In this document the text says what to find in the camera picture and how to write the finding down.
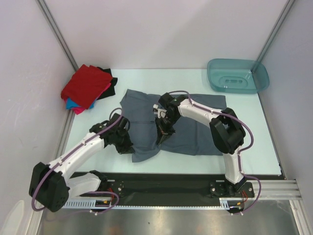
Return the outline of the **grey blue polo shirt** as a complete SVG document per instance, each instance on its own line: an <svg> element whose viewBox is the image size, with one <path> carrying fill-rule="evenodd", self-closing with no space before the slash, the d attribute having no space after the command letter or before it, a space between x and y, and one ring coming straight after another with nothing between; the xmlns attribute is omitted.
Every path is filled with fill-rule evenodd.
<svg viewBox="0 0 313 235"><path fill-rule="evenodd" d="M222 155L213 143L210 129L187 117L181 117L174 125L175 133L164 143L157 145L153 105L159 99L157 94L127 90L120 101L123 116L130 121L129 135L134 148L132 162L148 160L161 150L190 156Z"/></svg>

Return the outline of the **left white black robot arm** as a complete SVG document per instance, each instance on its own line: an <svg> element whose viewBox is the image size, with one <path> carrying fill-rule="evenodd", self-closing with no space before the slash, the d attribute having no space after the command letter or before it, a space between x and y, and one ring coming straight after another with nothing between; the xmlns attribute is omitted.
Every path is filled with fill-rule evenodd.
<svg viewBox="0 0 313 235"><path fill-rule="evenodd" d="M79 177L74 172L90 157L109 145L119 154L134 152L129 135L130 121L114 114L110 119L92 126L84 138L71 150L55 160L37 163L32 171L29 195L36 212L48 209L56 212L68 199L83 194L104 195L108 190L107 178L93 170Z"/></svg>

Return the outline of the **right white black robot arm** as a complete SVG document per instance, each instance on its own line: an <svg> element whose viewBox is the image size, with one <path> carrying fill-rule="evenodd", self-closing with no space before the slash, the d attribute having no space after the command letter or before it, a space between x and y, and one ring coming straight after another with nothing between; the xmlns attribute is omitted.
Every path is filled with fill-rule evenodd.
<svg viewBox="0 0 313 235"><path fill-rule="evenodd" d="M230 196L238 196L246 183L240 167L239 154L246 133L232 109L213 109L197 103L190 96L173 97L165 93L153 105L156 115L157 139L160 145L174 133L174 124L181 118L195 120L210 128L215 147L222 152L225 164L225 190Z"/></svg>

